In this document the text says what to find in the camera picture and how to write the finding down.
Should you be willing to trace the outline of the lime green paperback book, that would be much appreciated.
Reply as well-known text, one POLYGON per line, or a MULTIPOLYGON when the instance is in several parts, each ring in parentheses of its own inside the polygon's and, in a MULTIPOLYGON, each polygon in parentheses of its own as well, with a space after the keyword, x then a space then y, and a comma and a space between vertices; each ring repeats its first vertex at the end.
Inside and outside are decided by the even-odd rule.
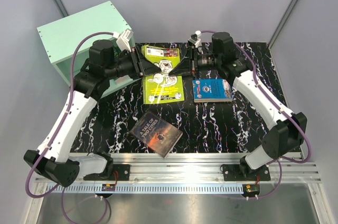
POLYGON ((181 62, 180 50, 144 45, 142 53, 161 70, 143 79, 144 103, 156 105, 184 101, 182 77, 169 75, 181 62))

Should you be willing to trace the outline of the dark tale two cities book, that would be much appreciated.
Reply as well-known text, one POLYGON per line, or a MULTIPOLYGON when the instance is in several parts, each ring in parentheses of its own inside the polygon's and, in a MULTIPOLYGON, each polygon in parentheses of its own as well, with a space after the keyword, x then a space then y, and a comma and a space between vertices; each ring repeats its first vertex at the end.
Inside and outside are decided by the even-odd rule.
POLYGON ((130 133, 162 158, 168 156, 183 135, 182 131, 151 111, 136 122, 130 133))

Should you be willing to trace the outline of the green 104-storey treehouse book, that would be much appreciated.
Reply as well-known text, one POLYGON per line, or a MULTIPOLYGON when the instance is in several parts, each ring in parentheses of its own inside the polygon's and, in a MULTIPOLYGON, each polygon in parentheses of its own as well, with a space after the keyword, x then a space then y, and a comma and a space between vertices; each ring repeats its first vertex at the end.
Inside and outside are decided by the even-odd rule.
POLYGON ((114 55, 114 59, 116 60, 119 56, 119 50, 117 48, 114 48, 113 55, 114 55))

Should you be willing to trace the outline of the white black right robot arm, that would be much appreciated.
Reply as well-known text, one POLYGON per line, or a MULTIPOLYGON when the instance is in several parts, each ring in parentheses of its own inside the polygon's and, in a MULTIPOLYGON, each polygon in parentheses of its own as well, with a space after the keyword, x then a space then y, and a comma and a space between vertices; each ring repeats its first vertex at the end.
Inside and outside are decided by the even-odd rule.
POLYGON ((235 43, 228 32, 212 33, 212 51, 199 54, 201 31, 188 39, 188 49, 182 61, 169 73, 170 76, 197 76, 200 71, 215 70, 230 86, 243 94, 254 106, 268 127, 261 145, 240 159, 235 169, 245 180, 252 180, 266 165, 285 154, 307 145, 306 163, 311 158, 311 145, 305 134, 307 118, 294 113, 280 102, 258 79, 256 66, 245 50, 235 43))

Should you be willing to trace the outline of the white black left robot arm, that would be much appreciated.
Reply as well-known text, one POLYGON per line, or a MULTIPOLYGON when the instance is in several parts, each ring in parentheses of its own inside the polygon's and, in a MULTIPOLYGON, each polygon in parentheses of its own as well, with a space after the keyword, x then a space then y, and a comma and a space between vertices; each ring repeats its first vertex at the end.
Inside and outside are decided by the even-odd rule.
POLYGON ((94 41, 88 59, 73 78, 57 122, 38 149, 26 151, 25 162, 37 174, 63 187, 70 186, 78 177, 109 180, 114 173, 113 159, 105 153, 94 153, 71 160, 73 142, 112 79, 129 76, 137 80, 160 71, 139 48, 123 50, 115 57, 112 41, 94 41))

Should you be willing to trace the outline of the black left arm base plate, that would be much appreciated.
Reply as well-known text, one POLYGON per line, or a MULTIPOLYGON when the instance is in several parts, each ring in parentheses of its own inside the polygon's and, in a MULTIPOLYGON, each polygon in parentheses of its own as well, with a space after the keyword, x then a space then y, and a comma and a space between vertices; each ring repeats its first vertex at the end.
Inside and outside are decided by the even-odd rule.
POLYGON ((83 177, 85 181, 128 181, 130 176, 129 164, 113 164, 100 174, 88 174, 83 177))

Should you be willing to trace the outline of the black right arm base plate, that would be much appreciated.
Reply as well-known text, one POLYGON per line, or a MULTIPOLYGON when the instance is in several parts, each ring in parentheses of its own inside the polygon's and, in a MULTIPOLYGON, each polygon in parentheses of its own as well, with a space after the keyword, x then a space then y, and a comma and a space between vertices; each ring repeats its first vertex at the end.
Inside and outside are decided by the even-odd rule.
POLYGON ((252 170, 242 164, 222 164, 220 171, 224 181, 270 181, 270 172, 267 166, 252 170))

